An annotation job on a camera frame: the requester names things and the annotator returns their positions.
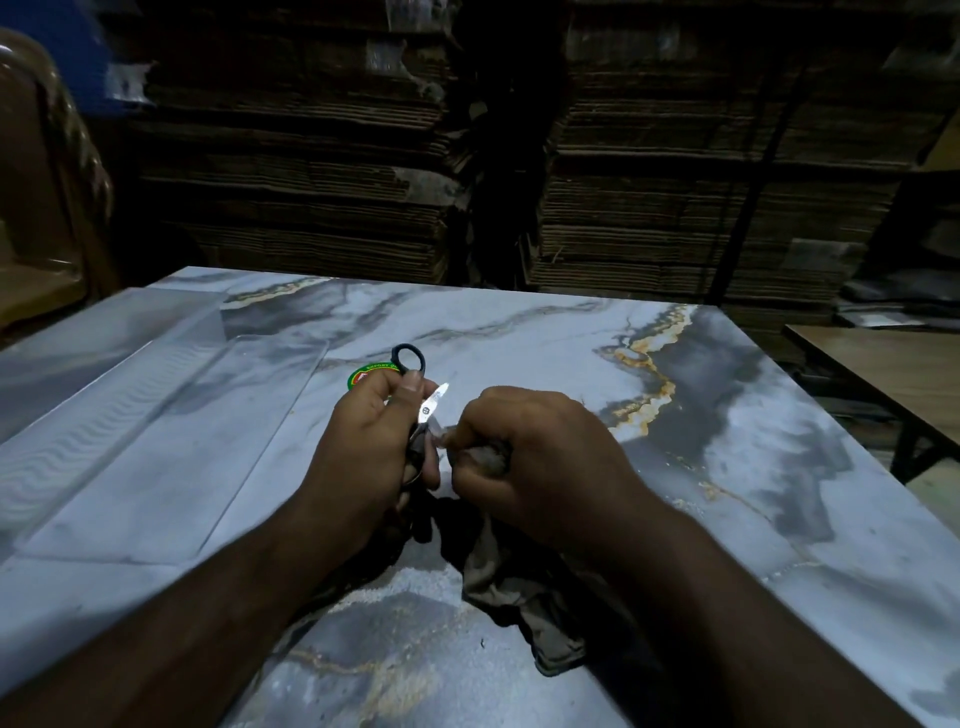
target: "table leg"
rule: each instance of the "table leg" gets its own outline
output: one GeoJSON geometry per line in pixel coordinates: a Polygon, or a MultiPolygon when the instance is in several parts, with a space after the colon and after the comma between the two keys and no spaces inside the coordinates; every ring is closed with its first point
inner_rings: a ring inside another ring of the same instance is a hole
{"type": "Polygon", "coordinates": [[[894,450],[893,462],[890,464],[890,474],[903,484],[929,470],[947,455],[943,448],[931,445],[915,456],[919,440],[920,433],[917,428],[904,423],[897,440],[897,448],[894,450]]]}
{"type": "Polygon", "coordinates": [[[920,432],[917,428],[910,423],[903,423],[903,429],[897,439],[897,447],[894,449],[894,459],[890,463],[890,475],[901,483],[906,483],[910,479],[913,453],[917,449],[918,440],[920,440],[920,432]]]}

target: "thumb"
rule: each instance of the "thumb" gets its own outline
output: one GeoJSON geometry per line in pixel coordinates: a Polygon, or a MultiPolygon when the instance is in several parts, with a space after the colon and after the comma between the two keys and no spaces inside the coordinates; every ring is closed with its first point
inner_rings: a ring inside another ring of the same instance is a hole
{"type": "Polygon", "coordinates": [[[417,421],[417,413],[423,404],[423,374],[416,369],[409,370],[399,386],[390,395],[390,401],[383,410],[380,420],[387,427],[405,436],[417,421]]]}
{"type": "Polygon", "coordinates": [[[457,454],[453,466],[453,492],[480,510],[510,525],[516,525],[518,507],[514,487],[506,480],[487,477],[466,451],[457,454]]]}

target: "scissor handle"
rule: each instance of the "scissor handle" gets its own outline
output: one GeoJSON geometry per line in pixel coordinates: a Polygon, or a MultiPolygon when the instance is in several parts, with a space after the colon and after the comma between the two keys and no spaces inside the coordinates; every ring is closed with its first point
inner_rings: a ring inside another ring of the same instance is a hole
{"type": "Polygon", "coordinates": [[[426,374],[426,359],[423,358],[423,353],[413,344],[397,344],[394,350],[390,352],[390,363],[397,367],[402,375],[410,371],[410,367],[400,362],[400,352],[404,349],[417,355],[417,359],[420,360],[420,373],[426,374]]]}

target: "forearm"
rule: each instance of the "forearm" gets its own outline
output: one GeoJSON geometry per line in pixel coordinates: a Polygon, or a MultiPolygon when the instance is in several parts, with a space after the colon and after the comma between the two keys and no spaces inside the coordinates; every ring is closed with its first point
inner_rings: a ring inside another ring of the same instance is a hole
{"type": "Polygon", "coordinates": [[[658,653],[685,687],[707,690],[712,710],[748,726],[915,724],[693,519],[644,510],[641,523],[614,530],[607,569],[658,653]]]}
{"type": "Polygon", "coordinates": [[[291,501],[0,702],[5,726],[211,726],[340,561],[291,501]]]}

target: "green sticker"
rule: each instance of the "green sticker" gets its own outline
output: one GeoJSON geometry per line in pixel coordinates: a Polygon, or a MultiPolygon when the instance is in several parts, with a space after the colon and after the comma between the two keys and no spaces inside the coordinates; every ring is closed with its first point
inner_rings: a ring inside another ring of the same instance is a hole
{"type": "Polygon", "coordinates": [[[360,381],[364,376],[368,375],[370,372],[377,369],[393,369],[395,372],[399,372],[400,369],[396,367],[395,364],[389,361],[374,361],[373,364],[367,364],[366,366],[360,367],[356,372],[351,374],[347,379],[347,389],[353,389],[354,385],[360,381]]]}

